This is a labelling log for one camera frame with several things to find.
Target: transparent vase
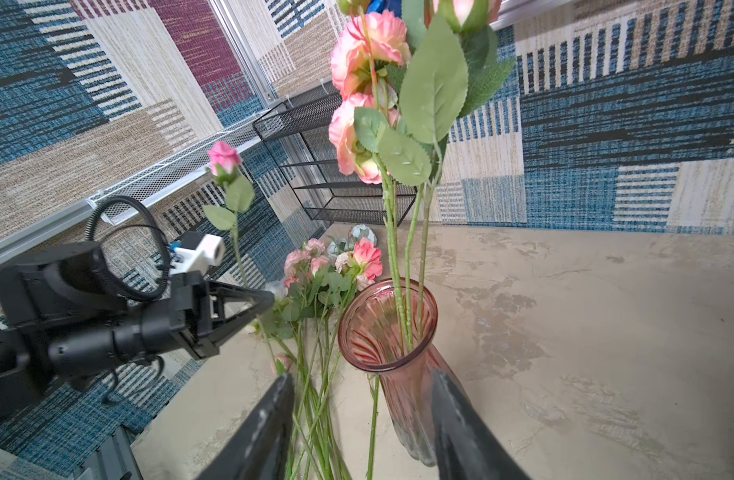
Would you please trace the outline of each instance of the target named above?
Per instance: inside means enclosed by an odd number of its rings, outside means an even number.
[[[404,279],[402,292],[406,295]],[[383,280],[367,287],[343,313],[338,343],[343,357],[356,368],[380,376],[394,430],[412,458],[436,465],[434,420],[431,416],[433,370],[441,370],[464,392],[431,341],[436,333],[436,299],[424,289],[423,311],[413,321],[414,348],[401,341],[394,304],[394,284]],[[417,312],[420,286],[410,284],[412,311]]]

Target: wall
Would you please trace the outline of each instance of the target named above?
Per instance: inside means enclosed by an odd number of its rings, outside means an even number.
[[[329,78],[333,0],[229,0],[280,94]],[[443,224],[734,234],[734,0],[582,0],[498,32],[517,66],[450,132]]]
[[[207,0],[0,0],[0,240],[260,108]],[[324,225],[305,216],[265,146],[243,157],[256,200],[239,218],[240,248],[259,287],[281,278],[286,253]],[[204,177],[152,212],[170,240],[193,228],[217,234],[201,205],[221,202]],[[110,231],[101,229],[98,237]],[[83,236],[77,225],[35,250]],[[106,246],[128,283],[159,275],[148,233],[126,230]],[[236,270],[229,251],[213,277],[237,283]],[[87,393],[62,386],[0,426],[0,448],[17,465],[68,475],[119,424],[140,432],[200,367],[178,352],[164,357],[164,375],[146,392],[133,390],[153,368],[119,370],[117,406],[100,404],[109,379]]]

